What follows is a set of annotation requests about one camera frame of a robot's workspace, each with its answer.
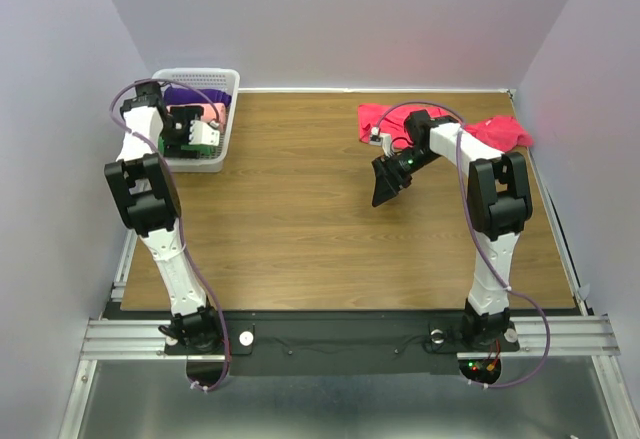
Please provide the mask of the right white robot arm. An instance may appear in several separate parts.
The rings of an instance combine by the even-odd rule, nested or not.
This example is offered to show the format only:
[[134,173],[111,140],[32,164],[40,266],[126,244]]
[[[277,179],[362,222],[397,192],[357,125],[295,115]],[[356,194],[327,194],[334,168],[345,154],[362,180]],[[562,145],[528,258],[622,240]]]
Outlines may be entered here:
[[464,130],[451,115],[432,117],[425,109],[404,121],[409,145],[400,151],[385,136],[372,161],[372,205],[395,198],[422,167],[443,158],[457,169],[463,212],[476,248],[473,282],[455,339],[482,349],[510,328],[509,282],[513,253],[533,213],[526,160],[502,152]]

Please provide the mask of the green towel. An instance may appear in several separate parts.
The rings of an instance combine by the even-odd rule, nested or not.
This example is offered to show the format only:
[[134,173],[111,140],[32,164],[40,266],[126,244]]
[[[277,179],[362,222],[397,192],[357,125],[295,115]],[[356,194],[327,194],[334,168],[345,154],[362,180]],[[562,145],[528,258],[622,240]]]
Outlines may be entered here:
[[160,137],[158,149],[166,158],[201,159],[212,156],[218,145],[218,138],[214,138],[211,144],[191,144],[186,136]]

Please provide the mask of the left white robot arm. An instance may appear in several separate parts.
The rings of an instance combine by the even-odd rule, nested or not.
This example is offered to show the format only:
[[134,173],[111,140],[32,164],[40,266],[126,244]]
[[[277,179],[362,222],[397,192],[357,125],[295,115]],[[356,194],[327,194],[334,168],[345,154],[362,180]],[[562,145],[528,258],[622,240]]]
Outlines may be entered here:
[[159,327],[171,345],[212,353],[222,345],[223,330],[203,280],[186,249],[179,195],[163,152],[182,146],[216,146],[216,122],[202,119],[201,106],[170,106],[158,79],[135,82],[135,96],[117,94],[110,113],[125,135],[117,159],[104,176],[126,228],[148,249],[170,301],[171,320]]

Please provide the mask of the pink towel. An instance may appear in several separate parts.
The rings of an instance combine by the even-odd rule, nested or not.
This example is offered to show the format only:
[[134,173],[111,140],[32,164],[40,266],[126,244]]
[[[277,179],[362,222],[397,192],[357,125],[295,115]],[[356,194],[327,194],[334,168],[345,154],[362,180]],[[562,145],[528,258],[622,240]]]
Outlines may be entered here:
[[227,108],[223,103],[189,103],[171,105],[170,113],[185,113],[188,118],[210,123],[220,132],[224,132],[227,124]]

